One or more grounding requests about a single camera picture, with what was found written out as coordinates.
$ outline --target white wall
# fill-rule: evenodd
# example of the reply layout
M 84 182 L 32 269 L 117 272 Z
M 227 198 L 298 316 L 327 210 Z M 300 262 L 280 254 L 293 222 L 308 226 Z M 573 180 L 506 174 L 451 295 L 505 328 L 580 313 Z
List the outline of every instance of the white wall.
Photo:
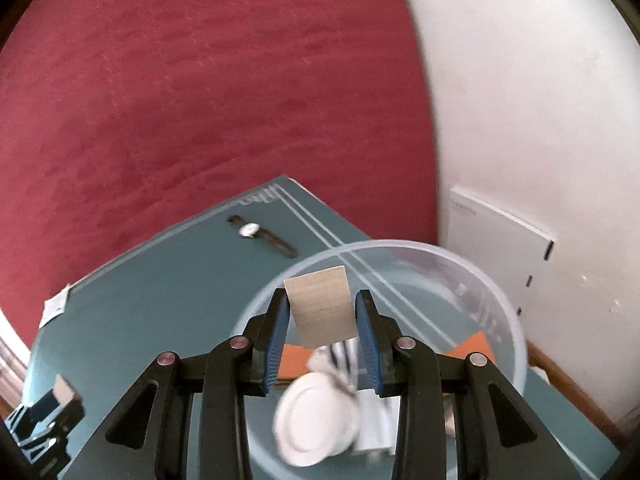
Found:
M 619 420 L 640 402 L 640 47 L 610 0 L 409 2 L 441 200 L 459 184 L 556 234 L 527 337 Z

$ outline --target white sticker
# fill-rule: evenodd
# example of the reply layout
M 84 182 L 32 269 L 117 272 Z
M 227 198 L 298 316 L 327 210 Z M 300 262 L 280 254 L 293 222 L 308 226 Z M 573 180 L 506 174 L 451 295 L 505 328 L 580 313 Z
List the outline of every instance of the white sticker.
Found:
M 44 302 L 44 310 L 42 311 L 40 328 L 45 326 L 49 321 L 51 321 L 53 318 L 55 318 L 56 316 L 59 316 L 65 311 L 66 298 L 69 295 L 69 287 L 70 285 L 67 285 L 59 293 L 57 293 L 53 298 Z

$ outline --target wooden block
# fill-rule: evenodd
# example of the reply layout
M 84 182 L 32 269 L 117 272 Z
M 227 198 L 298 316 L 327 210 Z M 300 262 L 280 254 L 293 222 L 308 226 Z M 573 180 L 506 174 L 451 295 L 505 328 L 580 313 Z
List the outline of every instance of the wooden block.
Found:
M 344 266 L 289 278 L 284 287 L 304 348 L 358 336 Z
M 495 363 L 494 352 L 491 350 L 489 342 L 486 340 L 486 336 L 482 331 L 476 332 L 469 339 L 464 340 L 456 346 L 453 350 L 446 352 L 445 355 L 464 359 L 472 352 L 481 352 Z

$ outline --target watch face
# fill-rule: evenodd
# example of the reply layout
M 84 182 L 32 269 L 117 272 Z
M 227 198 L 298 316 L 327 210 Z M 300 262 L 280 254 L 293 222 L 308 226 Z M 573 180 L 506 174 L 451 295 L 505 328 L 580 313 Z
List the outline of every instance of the watch face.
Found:
M 260 230 L 260 224 L 255 224 L 255 223 L 251 222 L 251 223 L 245 224 L 241 228 L 239 228 L 238 229 L 238 233 L 240 233 L 240 236 L 242 236 L 244 238 L 252 238 L 255 235 L 257 235 L 259 230 Z

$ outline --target white paper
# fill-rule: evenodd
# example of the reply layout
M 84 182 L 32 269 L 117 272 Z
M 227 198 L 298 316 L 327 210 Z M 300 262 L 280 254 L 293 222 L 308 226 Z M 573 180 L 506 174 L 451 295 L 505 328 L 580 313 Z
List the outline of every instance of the white paper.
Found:
M 63 288 L 59 293 L 57 293 L 53 298 L 44 302 L 44 310 L 42 311 L 40 328 L 45 326 L 49 321 L 65 311 L 66 298 L 68 298 L 69 295 L 69 287 L 70 285 L 67 284 L 67 286 Z
M 360 433 L 353 445 L 355 454 L 390 449 L 394 443 L 385 401 L 374 390 L 358 390 Z
M 400 397 L 387 397 L 387 415 L 390 428 L 389 455 L 396 454 L 396 443 L 398 441 L 398 423 L 400 422 Z

